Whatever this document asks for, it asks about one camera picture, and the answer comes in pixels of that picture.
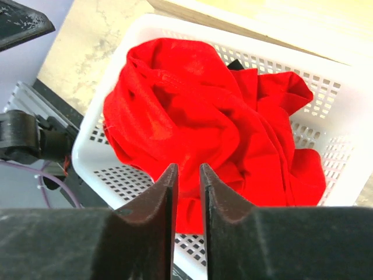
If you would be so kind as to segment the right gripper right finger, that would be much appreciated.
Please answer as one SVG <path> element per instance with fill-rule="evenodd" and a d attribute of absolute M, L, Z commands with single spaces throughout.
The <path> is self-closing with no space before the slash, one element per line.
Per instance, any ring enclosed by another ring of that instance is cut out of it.
<path fill-rule="evenodd" d="M 200 166 L 209 279 L 371 279 L 372 209 L 258 207 Z"/>

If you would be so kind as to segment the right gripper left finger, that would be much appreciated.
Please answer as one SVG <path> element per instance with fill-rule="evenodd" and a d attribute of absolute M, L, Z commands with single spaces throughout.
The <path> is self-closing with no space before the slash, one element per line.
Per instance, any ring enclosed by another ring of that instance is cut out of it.
<path fill-rule="evenodd" d="M 178 166 L 116 211 L 2 209 L 2 279 L 171 279 Z"/>

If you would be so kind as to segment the red t shirt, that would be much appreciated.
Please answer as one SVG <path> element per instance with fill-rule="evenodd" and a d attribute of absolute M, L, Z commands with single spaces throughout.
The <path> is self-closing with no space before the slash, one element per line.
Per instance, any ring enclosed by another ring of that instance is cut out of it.
<path fill-rule="evenodd" d="M 262 207 L 316 206 L 321 157 L 295 147 L 290 116 L 313 99 L 294 72 L 232 71 L 209 44 L 159 38 L 131 48 L 103 105 L 118 159 L 157 180 L 179 167 L 176 231 L 203 232 L 199 166 Z"/>

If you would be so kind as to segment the black t shirt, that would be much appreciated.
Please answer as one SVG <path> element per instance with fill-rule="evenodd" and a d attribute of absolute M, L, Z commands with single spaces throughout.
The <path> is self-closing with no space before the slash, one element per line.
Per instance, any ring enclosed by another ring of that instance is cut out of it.
<path fill-rule="evenodd" d="M 234 61 L 232 61 L 231 63 L 229 63 L 227 65 L 227 68 L 229 70 L 232 70 L 232 71 L 240 71 L 242 69 L 244 69 L 244 67 L 242 66 L 242 64 L 239 62 L 238 59 L 235 59 Z"/>

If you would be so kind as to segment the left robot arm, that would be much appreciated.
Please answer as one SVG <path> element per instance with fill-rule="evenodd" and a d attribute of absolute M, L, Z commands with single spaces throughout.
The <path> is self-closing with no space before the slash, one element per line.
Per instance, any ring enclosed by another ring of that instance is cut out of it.
<path fill-rule="evenodd" d="M 55 26 L 42 12 L 15 1 L 1 1 L 1 51 L 54 31 Z"/>

